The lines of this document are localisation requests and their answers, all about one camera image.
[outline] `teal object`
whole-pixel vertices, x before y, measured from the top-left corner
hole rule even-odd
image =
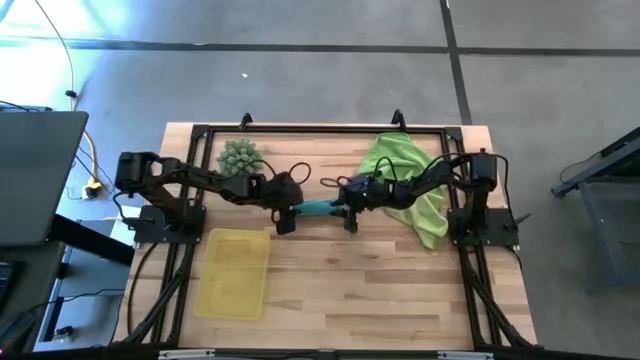
[[[332,200],[307,200],[300,205],[293,207],[296,216],[329,216],[334,215],[340,211],[340,206],[332,206],[331,204],[336,201]]]

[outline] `yellow cable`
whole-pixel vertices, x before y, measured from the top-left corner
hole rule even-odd
[[[53,28],[53,31],[56,32],[56,35],[58,35],[58,39],[60,39],[60,42],[62,43],[62,47],[64,48],[64,52],[65,54],[67,54],[67,60],[69,61],[69,70],[71,72],[71,88],[69,90],[74,91],[74,71],[73,71],[73,62],[71,61],[71,55],[69,54],[69,49],[67,48],[67,44],[64,42],[64,39],[62,38],[62,35],[60,35],[60,32],[58,31],[58,29],[56,28],[55,25],[53,25],[53,21],[51,21],[51,18],[49,17],[49,15],[47,14],[47,12],[44,10],[44,8],[42,7],[42,5],[40,5],[40,2],[38,0],[33,0],[35,1],[36,5],[38,5],[38,7],[40,8],[40,11],[42,11],[42,14],[44,15],[44,17],[47,18],[47,21],[49,22],[49,25],[51,25],[51,27]],[[73,106],[73,98],[71,96],[69,96],[69,111],[74,111],[75,108]],[[87,143],[89,143],[89,154],[91,154],[91,176],[89,177],[89,182],[88,182],[88,186],[93,188],[93,189],[100,189],[102,187],[102,184],[100,184],[99,181],[97,181],[96,179],[98,178],[98,169],[97,169],[97,162],[96,162],[96,148],[93,144],[93,140],[91,140],[91,137],[89,136],[89,133],[84,130],[84,132],[82,133],[83,137],[85,138],[85,140],[87,140]]]

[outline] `green crocheted object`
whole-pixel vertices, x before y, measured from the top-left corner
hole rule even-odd
[[[262,170],[262,155],[247,138],[224,143],[224,151],[218,157],[220,171],[224,175],[255,174]]]

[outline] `white cable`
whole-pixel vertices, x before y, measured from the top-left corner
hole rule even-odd
[[[40,2],[38,0],[33,0],[35,1],[36,5],[38,5],[38,7],[40,8],[40,11],[42,11],[42,14],[44,15],[45,18],[47,18],[47,21],[49,22],[49,25],[51,25],[51,27],[53,28],[53,31],[56,32],[56,35],[58,35],[58,39],[60,39],[60,42],[62,43],[62,47],[64,48],[64,52],[67,55],[67,60],[69,61],[69,71],[71,73],[71,88],[69,90],[71,90],[72,92],[75,92],[74,89],[74,85],[75,85],[75,76],[74,76],[74,71],[73,71],[73,61],[71,61],[71,54],[69,54],[69,49],[67,48],[67,44],[64,42],[64,39],[62,38],[62,35],[60,35],[60,32],[58,31],[58,28],[56,28],[56,26],[53,24],[53,21],[51,21],[51,18],[49,17],[49,15],[47,14],[47,12],[44,10],[44,8],[42,7],[42,5],[40,5]],[[74,111],[75,107],[73,106],[73,98],[71,96],[69,96],[69,111]],[[86,130],[83,131],[82,135],[84,136],[85,140],[87,140],[87,143],[89,144],[89,151],[91,154],[91,177],[89,177],[89,185],[93,185],[93,186],[98,186],[100,183],[96,180],[97,176],[98,176],[98,164],[96,161],[96,150],[95,150],[95,146],[93,144],[93,140],[91,140],[91,137],[89,136],[89,133],[87,133]]]

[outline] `black clamp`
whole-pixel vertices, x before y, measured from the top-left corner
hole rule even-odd
[[[404,121],[404,115],[402,115],[402,111],[400,109],[396,109],[393,112],[393,118],[391,118],[392,125],[399,125],[400,131],[407,132],[407,123]]]
[[[457,142],[462,142],[462,128],[459,126],[445,127],[444,132]]]
[[[247,124],[252,122],[253,118],[251,117],[251,114],[245,113],[242,117],[242,121],[240,121],[240,131],[245,131],[247,129]]]

